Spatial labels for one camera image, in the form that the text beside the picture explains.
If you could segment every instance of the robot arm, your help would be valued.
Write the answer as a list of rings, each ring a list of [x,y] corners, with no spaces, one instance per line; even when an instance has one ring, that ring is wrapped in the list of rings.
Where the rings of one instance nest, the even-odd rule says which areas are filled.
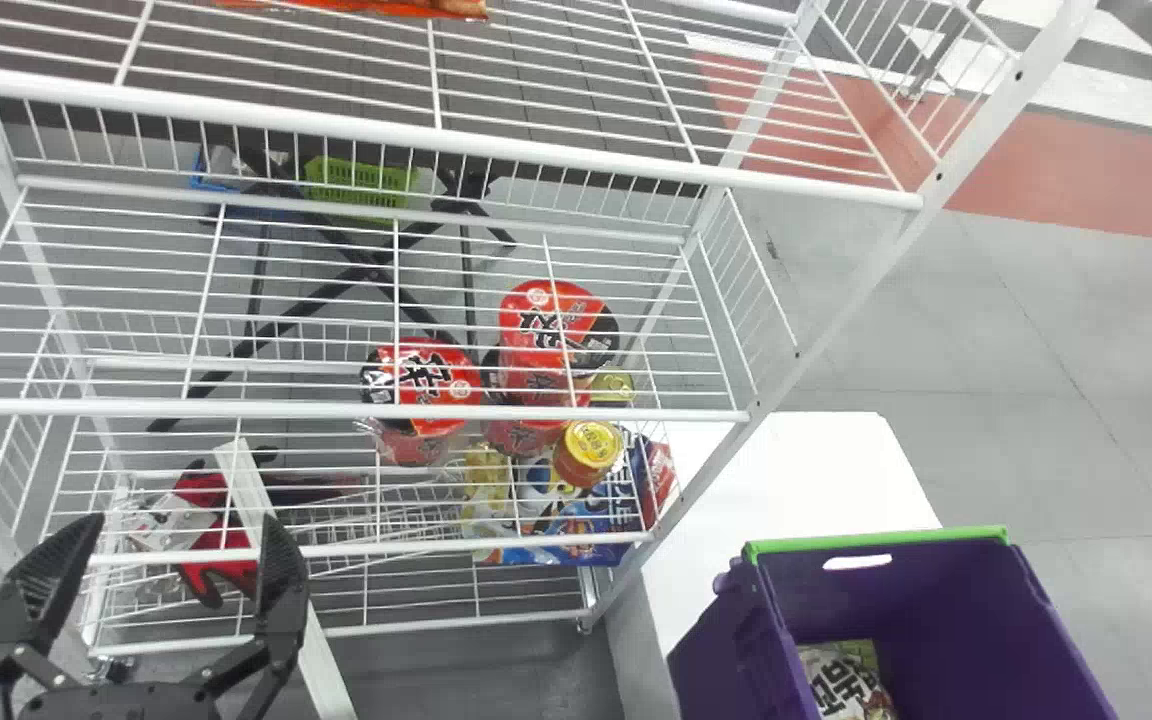
[[[296,669],[305,642],[308,570],[305,560],[278,520],[262,530],[257,579],[256,632],[241,647],[177,683],[84,685],[47,655],[78,597],[88,558],[104,516],[76,520],[38,544],[0,584],[0,720],[15,717],[12,691],[24,675],[44,692],[20,711],[20,719],[70,720],[74,717],[173,717],[219,720],[215,700],[244,679],[260,673],[241,720],[260,720]]]

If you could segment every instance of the shelf caster wheel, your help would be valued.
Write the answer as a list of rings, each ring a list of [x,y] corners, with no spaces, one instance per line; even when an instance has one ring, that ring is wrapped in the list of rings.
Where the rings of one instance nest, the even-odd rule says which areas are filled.
[[[84,679],[91,683],[123,684],[132,679],[136,670],[136,657],[100,655],[92,660],[92,669],[84,673]]]

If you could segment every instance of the purple plastic bin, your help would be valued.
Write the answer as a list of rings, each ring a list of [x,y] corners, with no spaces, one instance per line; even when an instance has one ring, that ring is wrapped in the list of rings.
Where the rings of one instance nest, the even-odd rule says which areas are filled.
[[[1018,547],[855,537],[840,538],[851,547],[819,547],[828,539],[746,552],[717,583],[721,592],[669,653],[682,717],[819,719],[796,644],[859,638],[874,643],[901,720],[1116,717]],[[889,564],[823,569],[832,558],[882,553]]]

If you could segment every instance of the red noodle cup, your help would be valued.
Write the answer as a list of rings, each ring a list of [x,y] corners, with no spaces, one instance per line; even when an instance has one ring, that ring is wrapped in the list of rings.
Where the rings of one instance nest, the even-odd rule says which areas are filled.
[[[620,350],[620,325],[601,300],[564,281],[526,281],[500,302],[502,386],[525,406],[561,406]]]
[[[362,401],[389,406],[397,386],[400,406],[477,406],[482,381],[461,348],[430,338],[402,338],[394,346],[380,344],[367,356],[359,373]],[[429,465],[447,450],[450,439],[465,426],[456,418],[376,418],[380,452],[400,465]]]
[[[486,395],[499,406],[520,406],[513,396],[507,396],[500,388],[500,373],[497,365],[499,361],[499,348],[492,348],[483,357],[483,387]],[[562,406],[570,406],[571,399],[563,395]],[[589,395],[576,396],[576,404],[589,406]],[[485,420],[483,423],[483,435],[492,447],[502,455],[524,456],[539,455],[563,434],[566,420]]]

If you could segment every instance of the orange package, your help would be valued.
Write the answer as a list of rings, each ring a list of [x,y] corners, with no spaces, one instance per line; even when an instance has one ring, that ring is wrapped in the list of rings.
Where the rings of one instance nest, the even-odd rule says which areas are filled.
[[[262,0],[212,0],[221,8],[279,9]],[[488,18],[486,0],[283,0],[287,5],[342,13],[374,12],[403,18]]]

